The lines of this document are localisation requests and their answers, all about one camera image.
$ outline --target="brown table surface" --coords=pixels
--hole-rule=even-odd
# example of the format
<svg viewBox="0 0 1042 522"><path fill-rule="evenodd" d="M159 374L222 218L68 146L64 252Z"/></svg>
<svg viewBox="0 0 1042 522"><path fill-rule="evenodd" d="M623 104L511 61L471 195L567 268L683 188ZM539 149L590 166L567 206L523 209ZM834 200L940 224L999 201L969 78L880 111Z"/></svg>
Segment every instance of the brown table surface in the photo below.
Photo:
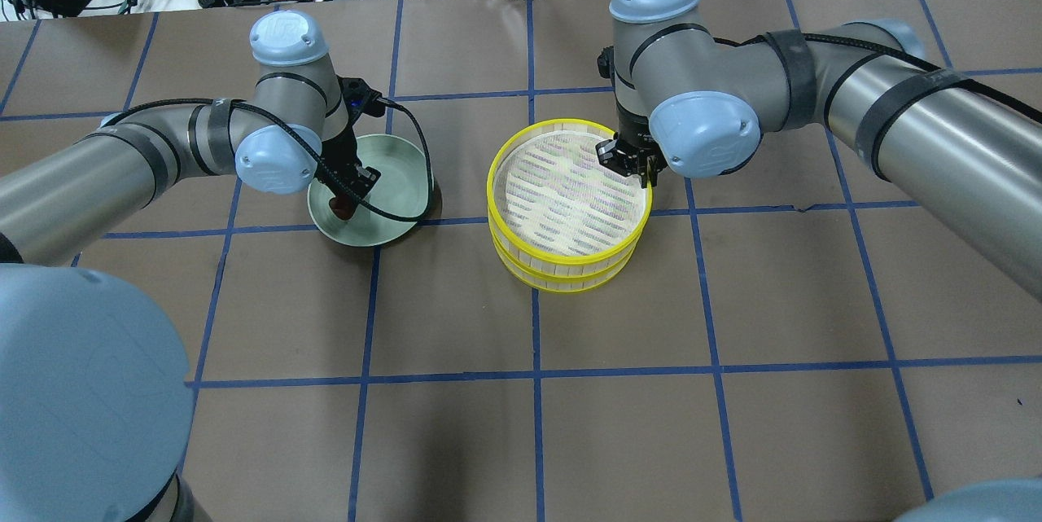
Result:
<svg viewBox="0 0 1042 522"><path fill-rule="evenodd" d="M554 296L500 265L483 183L531 121L614 126L607 0L295 9L405 102L443 200L382 248L302 196L182 181L78 255L184 341L184 478L230 521L867 521L1042 473L1039 303L822 126L729 177L670 173L629 266ZM265 9L0 25L0 173L104 114L248 98ZM1042 105L1038 0L703 0L715 35L896 17L932 61ZM405 118L358 132L413 135Z"/></svg>

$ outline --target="ur robot arm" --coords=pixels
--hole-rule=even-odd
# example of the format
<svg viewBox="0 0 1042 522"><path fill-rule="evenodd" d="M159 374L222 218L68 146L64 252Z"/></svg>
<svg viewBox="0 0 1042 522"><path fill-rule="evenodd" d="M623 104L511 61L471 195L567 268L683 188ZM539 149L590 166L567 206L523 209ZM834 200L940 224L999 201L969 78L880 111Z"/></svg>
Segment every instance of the ur robot arm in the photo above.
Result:
<svg viewBox="0 0 1042 522"><path fill-rule="evenodd" d="M598 65L619 128L597 148L603 166L645 184L666 166L718 176L745 166L764 132L819 122L1042 300L1038 110L908 57L922 57L922 44L899 21L721 47L698 3L611 1L615 46Z"/></svg>
<svg viewBox="0 0 1042 522"><path fill-rule="evenodd" d="M0 177L0 263L55 265L185 177L238 173L264 192L313 177L342 218L379 173L356 157L352 126L390 102L341 79L312 17L279 10L250 31L260 65L253 98L159 100L116 114L79 143Z"/></svg>

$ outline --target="cable wrap strap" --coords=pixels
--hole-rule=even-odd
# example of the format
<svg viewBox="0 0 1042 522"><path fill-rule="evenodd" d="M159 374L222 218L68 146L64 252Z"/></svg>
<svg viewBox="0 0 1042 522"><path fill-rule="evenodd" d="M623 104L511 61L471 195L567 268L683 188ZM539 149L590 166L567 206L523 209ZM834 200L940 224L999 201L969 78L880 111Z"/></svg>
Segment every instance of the cable wrap strap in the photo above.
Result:
<svg viewBox="0 0 1042 522"><path fill-rule="evenodd" d="M814 121L818 104L818 75L811 48L799 29L768 31L763 36L782 61L789 84L789 113L782 128L801 128Z"/></svg>
<svg viewBox="0 0 1042 522"><path fill-rule="evenodd" d="M968 80L963 73L941 69L933 73L916 74L894 84L890 91L884 92L875 102L872 102L865 117L861 119L858 134L854 136L854 151L858 152L858 157L871 167L876 176L887 180L879 170L879 146L894 121L926 96L944 91L946 88L966 84Z"/></svg>

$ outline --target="mesh liner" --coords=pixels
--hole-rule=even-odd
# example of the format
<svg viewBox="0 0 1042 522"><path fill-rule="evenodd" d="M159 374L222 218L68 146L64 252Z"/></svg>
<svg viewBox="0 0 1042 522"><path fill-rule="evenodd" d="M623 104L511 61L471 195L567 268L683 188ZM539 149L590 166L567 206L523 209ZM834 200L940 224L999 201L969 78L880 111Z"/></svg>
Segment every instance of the mesh liner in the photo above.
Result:
<svg viewBox="0 0 1042 522"><path fill-rule="evenodd" d="M511 151L493 183L496 207L526 244L557 255L592 255L635 232L646 198L637 177L597 163L603 136L554 125Z"/></svg>

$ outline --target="yellow steamer basket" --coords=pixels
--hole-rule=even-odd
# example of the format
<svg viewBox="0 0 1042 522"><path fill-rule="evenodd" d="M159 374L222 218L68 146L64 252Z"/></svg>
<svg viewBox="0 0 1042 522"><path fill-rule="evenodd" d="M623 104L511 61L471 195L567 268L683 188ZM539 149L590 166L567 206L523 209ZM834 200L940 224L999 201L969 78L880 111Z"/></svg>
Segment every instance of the yellow steamer basket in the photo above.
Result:
<svg viewBox="0 0 1042 522"><path fill-rule="evenodd" d="M521 129L489 170L489 229L499 259L542 291L577 293L614 278L629 262L651 214L651 188L597 163L614 133L581 119Z"/></svg>

